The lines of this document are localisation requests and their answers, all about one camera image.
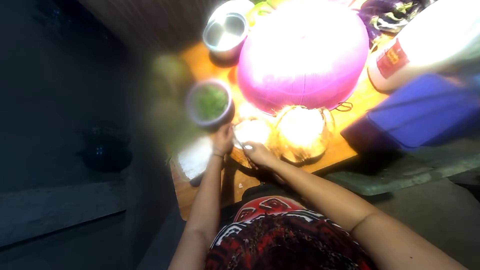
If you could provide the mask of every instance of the pink plastic basket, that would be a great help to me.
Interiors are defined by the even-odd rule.
[[[360,18],[343,5],[286,3],[243,45],[238,82],[245,98],[273,113],[284,105],[332,110],[352,94],[368,55]]]

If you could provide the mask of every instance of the metal bowl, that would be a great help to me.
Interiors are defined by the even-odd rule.
[[[218,86],[219,88],[223,89],[228,95],[228,104],[225,110],[223,111],[223,113],[220,114],[217,118],[210,121],[205,121],[200,119],[193,105],[193,94],[195,93],[195,91],[207,85]],[[234,105],[233,105],[232,93],[231,93],[230,87],[228,86],[228,84],[218,79],[208,79],[208,80],[201,81],[197,83],[192,89],[190,89],[190,91],[187,94],[186,109],[187,109],[188,116],[190,117],[190,119],[193,120],[193,122],[195,122],[197,125],[201,127],[212,127],[212,126],[220,125],[229,116],[229,114],[233,110],[233,106]]]
[[[245,16],[231,12],[208,22],[203,39],[214,56],[228,61],[240,55],[247,33],[248,24]]]

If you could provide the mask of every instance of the human hand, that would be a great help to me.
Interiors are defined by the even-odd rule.
[[[246,142],[245,145],[251,146],[251,149],[249,147],[245,148],[245,155],[258,167],[270,168],[272,162],[278,160],[277,157],[261,143]]]
[[[233,147],[233,125],[231,123],[221,126],[215,134],[213,140],[213,153],[224,156]]]

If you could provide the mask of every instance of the bowl of chopped herbs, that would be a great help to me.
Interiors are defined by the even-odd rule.
[[[220,80],[210,79],[199,82],[187,95],[189,116],[203,127],[223,122],[231,107],[230,87]]]

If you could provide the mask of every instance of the green herb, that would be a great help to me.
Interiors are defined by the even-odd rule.
[[[204,121],[211,121],[227,109],[228,94],[219,86],[207,85],[194,93],[193,101],[198,117]]]

